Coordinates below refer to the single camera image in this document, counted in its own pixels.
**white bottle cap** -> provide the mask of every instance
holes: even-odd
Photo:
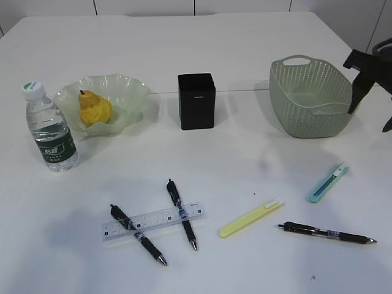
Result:
[[[40,81],[31,81],[25,84],[22,87],[22,92],[27,101],[40,99],[47,94]]]

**ruler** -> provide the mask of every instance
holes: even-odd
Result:
[[[137,232],[155,230],[180,224],[183,221],[191,221],[205,216],[204,207],[201,203],[183,205],[182,209],[172,207],[128,218],[136,230],[126,230],[118,220],[106,222],[102,225],[102,241],[113,241],[124,237],[133,236]]]

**yellow pear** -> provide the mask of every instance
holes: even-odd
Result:
[[[91,91],[80,90],[79,103],[80,119],[88,127],[95,123],[107,123],[113,114],[110,101]]]

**glass bowl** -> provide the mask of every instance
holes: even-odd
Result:
[[[79,90],[90,90],[110,101],[113,114],[107,123],[97,122],[91,127],[79,117]],[[90,136],[113,135],[134,123],[140,115],[151,90],[141,81],[126,75],[88,76],[63,87],[53,98],[71,129]]]

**green basket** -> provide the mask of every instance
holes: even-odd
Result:
[[[289,59],[307,64],[288,65]],[[297,138],[325,138],[340,133],[349,115],[352,85],[332,64],[304,55],[274,61],[269,76],[269,96],[285,131]]]

